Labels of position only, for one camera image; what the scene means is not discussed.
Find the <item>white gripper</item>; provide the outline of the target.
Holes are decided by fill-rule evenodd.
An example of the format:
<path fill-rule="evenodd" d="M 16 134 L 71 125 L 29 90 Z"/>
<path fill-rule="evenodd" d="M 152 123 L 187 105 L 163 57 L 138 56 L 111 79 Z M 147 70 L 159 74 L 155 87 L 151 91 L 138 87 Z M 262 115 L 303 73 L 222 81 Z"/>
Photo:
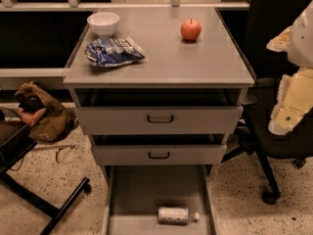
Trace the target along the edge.
<path fill-rule="evenodd" d="M 300 68 L 293 76 L 284 74 L 277 94 L 268 129 L 286 135 L 313 108 L 313 70 Z"/>

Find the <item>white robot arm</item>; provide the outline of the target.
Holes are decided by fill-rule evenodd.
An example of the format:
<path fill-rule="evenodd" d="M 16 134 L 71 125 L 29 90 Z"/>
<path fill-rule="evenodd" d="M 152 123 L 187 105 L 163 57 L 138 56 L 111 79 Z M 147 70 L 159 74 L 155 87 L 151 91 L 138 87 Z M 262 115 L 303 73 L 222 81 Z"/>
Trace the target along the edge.
<path fill-rule="evenodd" d="M 295 74 L 283 75 L 268 124 L 273 134 L 286 135 L 313 108 L 313 1 L 266 48 L 286 52 L 289 62 L 299 67 Z"/>

